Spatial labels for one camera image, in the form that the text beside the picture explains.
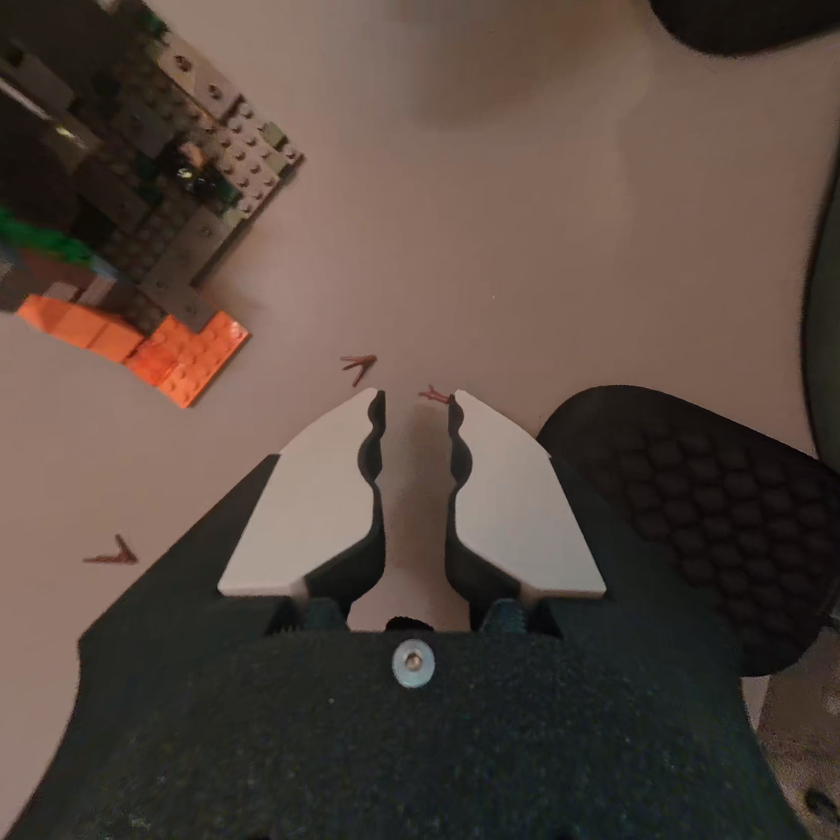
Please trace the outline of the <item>toy brick model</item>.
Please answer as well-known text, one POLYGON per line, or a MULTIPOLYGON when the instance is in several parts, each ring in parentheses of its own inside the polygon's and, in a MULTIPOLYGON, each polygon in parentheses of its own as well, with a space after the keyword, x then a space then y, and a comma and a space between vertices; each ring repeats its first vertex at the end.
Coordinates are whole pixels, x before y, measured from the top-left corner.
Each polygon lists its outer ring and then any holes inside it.
POLYGON ((190 407, 250 338, 201 286, 303 154, 148 2, 1 18, 2 313, 190 407))

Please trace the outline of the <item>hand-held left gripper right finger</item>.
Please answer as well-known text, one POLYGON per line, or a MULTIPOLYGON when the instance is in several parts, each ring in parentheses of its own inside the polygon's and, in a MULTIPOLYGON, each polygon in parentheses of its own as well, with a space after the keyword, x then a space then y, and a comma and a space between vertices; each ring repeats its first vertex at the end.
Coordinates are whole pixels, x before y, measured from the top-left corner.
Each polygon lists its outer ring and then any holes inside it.
POLYGON ((600 601, 606 583, 537 439, 465 390, 448 398, 445 574, 484 618, 500 600, 600 601))

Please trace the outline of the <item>grey desk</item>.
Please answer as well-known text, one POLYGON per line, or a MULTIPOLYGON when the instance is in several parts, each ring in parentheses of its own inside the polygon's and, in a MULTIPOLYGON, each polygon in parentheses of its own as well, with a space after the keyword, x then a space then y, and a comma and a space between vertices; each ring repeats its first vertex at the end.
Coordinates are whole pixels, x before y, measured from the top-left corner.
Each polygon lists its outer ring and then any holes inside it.
POLYGON ((2 316, 2 835, 74 705, 77 640, 378 357, 387 562, 350 627, 466 629, 445 408, 530 433, 650 387, 812 454, 802 289, 838 33, 699 54, 646 2, 155 2, 306 156, 209 277, 252 332, 194 408, 2 316), (92 565, 121 534, 139 562, 92 565))

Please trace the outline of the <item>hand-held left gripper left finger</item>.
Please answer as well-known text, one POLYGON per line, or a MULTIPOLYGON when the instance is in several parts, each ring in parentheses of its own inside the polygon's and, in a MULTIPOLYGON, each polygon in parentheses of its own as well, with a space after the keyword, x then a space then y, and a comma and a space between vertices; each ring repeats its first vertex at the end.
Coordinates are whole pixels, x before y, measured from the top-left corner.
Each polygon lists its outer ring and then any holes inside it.
POLYGON ((369 387, 279 453, 222 573, 221 595, 335 601, 344 616, 385 569, 385 393, 369 387))

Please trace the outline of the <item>black mesh office chair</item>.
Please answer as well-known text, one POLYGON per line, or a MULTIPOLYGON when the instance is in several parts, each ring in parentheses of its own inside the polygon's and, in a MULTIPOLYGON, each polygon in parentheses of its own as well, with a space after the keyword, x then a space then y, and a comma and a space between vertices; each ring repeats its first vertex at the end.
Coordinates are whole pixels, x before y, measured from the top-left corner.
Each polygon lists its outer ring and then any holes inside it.
POLYGON ((573 395, 537 435, 644 540, 708 592, 746 676, 793 666, 838 597, 838 475, 750 427, 664 392, 573 395))

